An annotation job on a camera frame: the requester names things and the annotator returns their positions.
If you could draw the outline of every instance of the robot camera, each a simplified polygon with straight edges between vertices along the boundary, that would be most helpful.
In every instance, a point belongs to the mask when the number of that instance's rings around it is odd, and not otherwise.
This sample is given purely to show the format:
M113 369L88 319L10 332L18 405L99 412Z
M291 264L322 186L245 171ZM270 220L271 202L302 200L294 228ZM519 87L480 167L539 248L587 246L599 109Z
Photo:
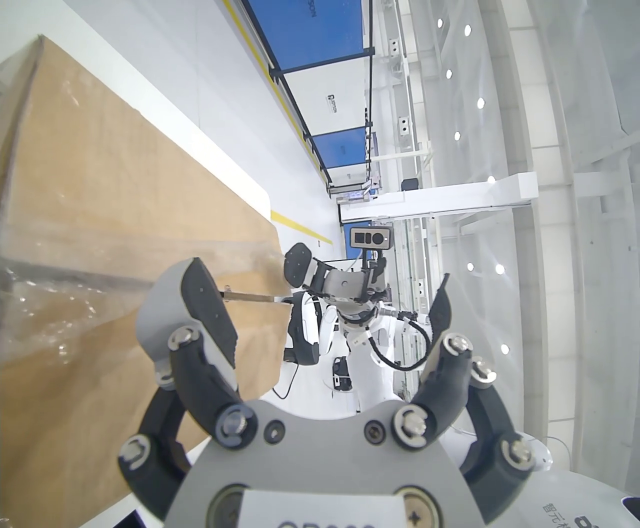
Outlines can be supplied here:
M389 250L394 245L394 231L381 225L352 227L351 247L363 250Z

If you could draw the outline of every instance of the yellow floor line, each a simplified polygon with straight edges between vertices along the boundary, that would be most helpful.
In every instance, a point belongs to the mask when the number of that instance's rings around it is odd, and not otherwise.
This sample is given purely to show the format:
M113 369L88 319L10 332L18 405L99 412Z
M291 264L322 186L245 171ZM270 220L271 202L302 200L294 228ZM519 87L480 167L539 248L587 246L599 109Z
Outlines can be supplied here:
M317 238L320 242L326 242L327 244L331 244L333 246L333 242L326 237L323 237L320 233L316 233L315 231L311 231L308 227L299 224L298 222L293 221L286 216L281 215L279 212L271 211L271 221L281 223L282 225L286 225L287 227L291 227L296 231L300 231L305 235L312 236L313 238Z
M238 28L238 31L240 31L240 34L243 36L244 41L246 42L247 46L249 47L249 50L251 51L251 54L253 55L253 57L257 61L258 65L260 66L260 69L262 70L262 73L264 74L264 76L267 79L269 79L269 83L271 85L271 88L273 89L273 92L278 97L278 100L280 101L280 105L282 106L282 109L287 114L287 117L289 118L289 121L291 121L291 124L293 125L294 129L296 130L296 132L298 134L298 138L300 139L300 141L302 142L303 146L307 150L307 153L309 154L309 157L313 161L313 164L316 166L316 170L317 170L318 174L320 175L320 178L322 179L323 183L326 185L326 178L325 178L324 174L322 173L322 171L320 170L320 164L318 163L317 158L314 156L314 153L311 150L311 147L309 147L308 143L305 141L305 137L304 137L304 135L302 133L302 130L300 129L300 127L296 123L295 119L291 115L291 112L289 111L289 108L287 107L287 104L284 101L284 98L282 97L282 94L280 93L280 90L278 89L278 86L276 85L276 83L273 81L273 79L269 75L269 69L267 68L267 65L264 63L264 61L260 57L260 54L258 53L258 50L256 50L256 48L255 48L255 46L254 46L254 44L253 44L253 42L251 40L251 37L247 33L246 29L243 26L243 23L241 22L240 18L238 17L238 15L236 13L236 10L232 6L231 0L222 0L222 1L224 3L225 7L227 8L227 11L229 12L229 15L231 16L232 20L234 21L234 24Z

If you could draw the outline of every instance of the brown cardboard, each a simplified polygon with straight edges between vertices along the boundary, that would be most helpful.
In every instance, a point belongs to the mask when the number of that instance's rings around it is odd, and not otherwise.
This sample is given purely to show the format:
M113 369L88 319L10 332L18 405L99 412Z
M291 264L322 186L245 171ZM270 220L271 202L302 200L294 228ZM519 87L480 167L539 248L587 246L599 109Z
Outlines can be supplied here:
M116 466L154 390L134 336L158 275L284 295L272 224L45 38L0 100L0 517L74 528L128 489ZM228 301L244 399L277 382L288 305ZM190 449L204 433L187 418Z

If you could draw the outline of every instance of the printed logo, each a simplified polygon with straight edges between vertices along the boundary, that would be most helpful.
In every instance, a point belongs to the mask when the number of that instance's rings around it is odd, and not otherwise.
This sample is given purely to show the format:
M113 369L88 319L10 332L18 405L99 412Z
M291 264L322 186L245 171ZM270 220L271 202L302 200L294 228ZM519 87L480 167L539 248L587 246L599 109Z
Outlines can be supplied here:
M326 96L326 102L329 105L329 110L331 110L332 113L337 114L338 113L338 107L335 103L335 95L330 93L329 95Z

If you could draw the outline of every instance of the black cable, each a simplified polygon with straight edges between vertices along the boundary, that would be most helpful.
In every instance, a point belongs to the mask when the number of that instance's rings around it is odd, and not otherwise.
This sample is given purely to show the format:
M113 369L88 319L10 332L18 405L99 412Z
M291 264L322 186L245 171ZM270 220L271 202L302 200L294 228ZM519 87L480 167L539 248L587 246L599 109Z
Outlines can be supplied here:
M289 392L291 392L291 385L293 385L293 380L296 379L296 374L298 373L298 369L299 368L300 368L300 363L298 363L298 366L296 367L296 371L293 373L293 376L291 376L291 382L289 384L289 389L287 390L287 393L284 395L284 397L282 397L280 394L278 394L274 388L271 389L273 391L273 393L277 397L279 397L280 399L287 399L287 396L289 395Z
M422 359L419 359L418 361L416 361L413 365L411 365L409 367L403 367L402 365L396 365L394 362L389 361L387 358L385 358L380 353L380 350L378 349L378 345L376 344L375 339L373 339L373 337L369 337L369 343L371 344L371 348L373 348L373 351L376 353L376 356L378 356L380 358L380 360L387 367L391 367L395 371L410 372L413 369L418 368L421 365L424 365L426 363L426 361L427 361L427 358L429 357L429 352L431 352L431 341L429 339L429 336L427 335L427 333L423 329L423 327L421 327L417 323L414 323L413 321L409 321L409 325L412 326L413 328L415 328L418 332L420 332L420 334L422 334L422 337L424 337L424 340L427 342L427 350L426 350L426 352L424 354L424 357Z

